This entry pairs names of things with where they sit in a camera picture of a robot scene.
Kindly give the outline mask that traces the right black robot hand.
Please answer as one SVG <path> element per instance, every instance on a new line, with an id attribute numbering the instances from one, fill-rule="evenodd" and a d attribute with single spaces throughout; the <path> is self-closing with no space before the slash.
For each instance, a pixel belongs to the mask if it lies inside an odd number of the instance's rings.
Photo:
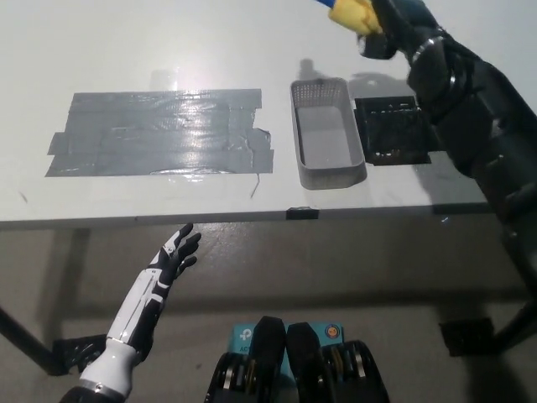
<path id="1" fill-rule="evenodd" d="M 381 33 L 358 34 L 359 53 L 372 60 L 390 60 L 397 52 L 411 64 L 429 39 L 441 36 L 441 27 L 423 1 L 371 1 Z"/>

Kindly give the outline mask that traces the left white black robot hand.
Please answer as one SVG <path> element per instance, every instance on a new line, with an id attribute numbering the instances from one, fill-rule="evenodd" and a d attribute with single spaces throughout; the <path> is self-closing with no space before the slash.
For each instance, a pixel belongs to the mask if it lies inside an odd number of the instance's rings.
<path id="1" fill-rule="evenodd" d="M 186 224 L 175 232 L 140 271 L 107 333 L 109 339 L 127 344 L 143 362 L 154 341 L 154 330 L 168 299 L 171 287 L 182 273 L 197 261 L 201 240 Z"/>

